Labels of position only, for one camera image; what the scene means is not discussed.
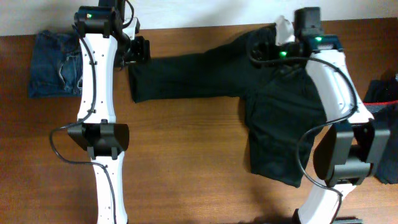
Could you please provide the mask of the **black shorts garment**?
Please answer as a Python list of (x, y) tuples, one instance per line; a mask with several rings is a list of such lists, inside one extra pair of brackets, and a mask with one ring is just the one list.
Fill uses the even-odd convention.
[(261, 27), (203, 53), (131, 65), (132, 99), (242, 99), (251, 172), (299, 187), (298, 165), (307, 165), (315, 139), (305, 132), (325, 123), (323, 106), (303, 68), (253, 64), (247, 49), (255, 42), (275, 44), (275, 27)]

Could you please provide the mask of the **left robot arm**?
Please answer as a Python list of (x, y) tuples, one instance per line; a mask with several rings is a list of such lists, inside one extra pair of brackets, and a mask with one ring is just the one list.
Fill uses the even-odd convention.
[(125, 20), (129, 1), (100, 1), (81, 6), (74, 16), (80, 39), (83, 89), (77, 122), (68, 135), (88, 153), (98, 204), (97, 223), (127, 223), (123, 199), (123, 160), (129, 128), (117, 123), (113, 104), (113, 73), (150, 59), (149, 41), (139, 36), (140, 23)]

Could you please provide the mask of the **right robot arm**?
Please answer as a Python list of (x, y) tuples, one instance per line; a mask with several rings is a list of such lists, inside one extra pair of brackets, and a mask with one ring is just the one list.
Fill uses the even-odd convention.
[(322, 29), (319, 7), (294, 12), (294, 21), (279, 16), (275, 22), (278, 54), (254, 58), (259, 65), (304, 65), (321, 99), (327, 122), (305, 132), (326, 127), (328, 131), (313, 153), (317, 175), (308, 198), (296, 209), (293, 223), (362, 223), (357, 218), (338, 218), (345, 197), (373, 176), (381, 161), (391, 132), (387, 123), (376, 121), (356, 91), (346, 66), (346, 56), (336, 35)]

